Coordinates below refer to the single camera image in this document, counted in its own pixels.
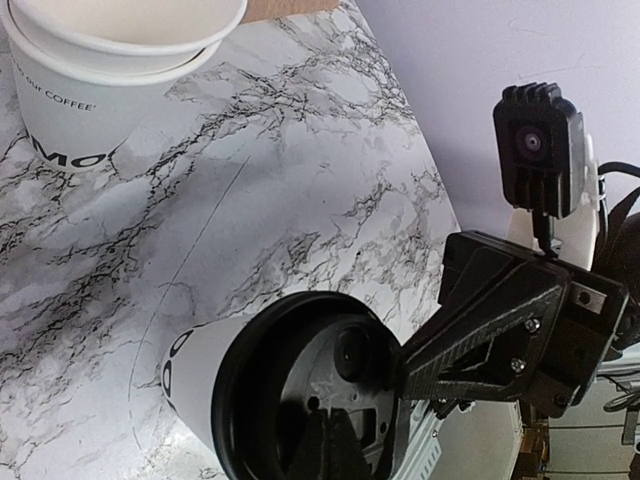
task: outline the white wall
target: white wall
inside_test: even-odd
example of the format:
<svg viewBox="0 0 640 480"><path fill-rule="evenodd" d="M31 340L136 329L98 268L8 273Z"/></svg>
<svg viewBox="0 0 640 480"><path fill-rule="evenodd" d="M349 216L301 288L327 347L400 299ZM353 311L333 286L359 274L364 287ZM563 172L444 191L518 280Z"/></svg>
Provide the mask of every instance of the white wall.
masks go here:
<svg viewBox="0 0 640 480"><path fill-rule="evenodd" d="M492 111L504 87L558 82L600 158L640 164L640 2L358 0L464 228L504 233ZM612 178L610 205L638 182Z"/></svg>

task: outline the wooden edge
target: wooden edge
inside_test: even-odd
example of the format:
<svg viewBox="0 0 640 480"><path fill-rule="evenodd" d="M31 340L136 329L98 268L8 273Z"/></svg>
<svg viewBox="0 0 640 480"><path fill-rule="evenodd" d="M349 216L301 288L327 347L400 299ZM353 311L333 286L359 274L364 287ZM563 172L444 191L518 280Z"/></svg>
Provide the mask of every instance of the wooden edge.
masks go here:
<svg viewBox="0 0 640 480"><path fill-rule="evenodd" d="M249 0L242 23L337 8L340 0Z"/></svg>

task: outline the black cup lid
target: black cup lid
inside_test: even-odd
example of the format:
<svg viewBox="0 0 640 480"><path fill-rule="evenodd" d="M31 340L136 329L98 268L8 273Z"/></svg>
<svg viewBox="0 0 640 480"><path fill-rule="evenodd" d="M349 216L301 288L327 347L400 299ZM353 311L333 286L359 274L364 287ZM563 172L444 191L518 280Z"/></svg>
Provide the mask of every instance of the black cup lid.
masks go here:
<svg viewBox="0 0 640 480"><path fill-rule="evenodd" d="M214 388L214 444L227 475L288 480L312 415L340 411L354 451L375 478L389 478L399 350L373 312L347 295L299 293L263 310L230 346Z"/></svg>

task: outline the stacked paper cups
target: stacked paper cups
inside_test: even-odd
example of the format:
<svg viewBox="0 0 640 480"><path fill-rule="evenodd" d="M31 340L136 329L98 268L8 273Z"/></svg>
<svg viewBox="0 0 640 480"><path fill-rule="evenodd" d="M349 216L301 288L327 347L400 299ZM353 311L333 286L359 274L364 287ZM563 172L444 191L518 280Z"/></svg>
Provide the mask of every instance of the stacked paper cups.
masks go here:
<svg viewBox="0 0 640 480"><path fill-rule="evenodd" d="M29 142L50 167L111 160L180 77L240 23L247 0L0 0Z"/></svg>

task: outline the gray marble veining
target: gray marble veining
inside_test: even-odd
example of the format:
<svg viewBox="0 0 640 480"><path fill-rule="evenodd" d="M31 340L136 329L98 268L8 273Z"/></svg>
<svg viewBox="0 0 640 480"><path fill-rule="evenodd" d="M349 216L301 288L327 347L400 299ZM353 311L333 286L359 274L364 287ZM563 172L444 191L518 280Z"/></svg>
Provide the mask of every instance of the gray marble veining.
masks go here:
<svg viewBox="0 0 640 480"><path fill-rule="evenodd" d="M0 43L0 480L222 479L165 405L196 323L339 290L406 340L457 229L361 14L240 27L111 165L48 170Z"/></svg>

